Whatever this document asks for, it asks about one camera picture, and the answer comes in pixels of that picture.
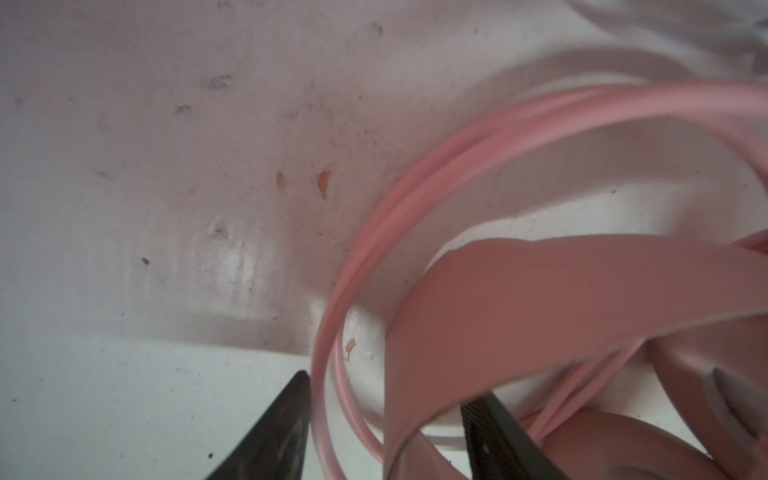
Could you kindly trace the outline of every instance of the pink cord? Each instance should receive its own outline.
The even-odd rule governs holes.
[[[587,402],[597,396],[598,393],[605,388],[605,386],[613,380],[619,373],[627,361],[643,346],[645,341],[635,343],[633,346],[616,352],[608,360],[608,364],[603,370],[600,371],[579,393],[565,404],[562,409],[559,409],[544,429],[541,431],[541,436],[538,438],[531,437],[535,441],[543,440],[547,435],[552,433],[557,427],[565,423],[571,415],[575,414],[581,407],[585,406]]]
[[[541,431],[548,425],[549,421],[568,399],[569,395],[576,390],[576,388],[583,383],[584,379],[587,378],[604,360],[604,357],[588,360],[580,365],[573,366],[573,368],[571,368],[565,375],[551,400],[547,402],[544,409],[536,416],[533,425],[527,429],[528,434],[534,442],[538,442],[544,438]]]
[[[315,339],[310,380],[312,433],[327,478],[345,478],[333,451],[325,409],[325,372],[332,349],[335,384],[345,417],[364,446],[382,458],[382,445],[365,423],[349,387],[340,338],[346,313],[363,282],[394,243],[447,196],[512,158],[592,128],[661,115],[683,118],[717,136],[743,156],[760,178],[768,178],[768,142],[731,117],[768,116],[768,88],[758,84],[684,82],[579,88],[513,105],[451,136],[391,189],[349,252]],[[596,382],[607,383],[623,365],[618,360],[621,358],[624,355],[616,354],[564,409],[573,409],[577,400],[588,401],[602,388]],[[545,424],[545,431],[563,416],[550,410],[554,416]]]

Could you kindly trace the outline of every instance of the dirty white surface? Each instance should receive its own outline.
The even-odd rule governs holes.
[[[741,71],[625,48],[556,0],[0,2],[0,478],[204,478],[308,367],[346,249],[439,140],[556,86]],[[381,325],[456,237],[732,240],[766,204],[672,121],[528,155],[379,268],[353,384],[376,423]],[[602,402],[686,435],[642,363]],[[331,418],[349,477],[377,477]]]

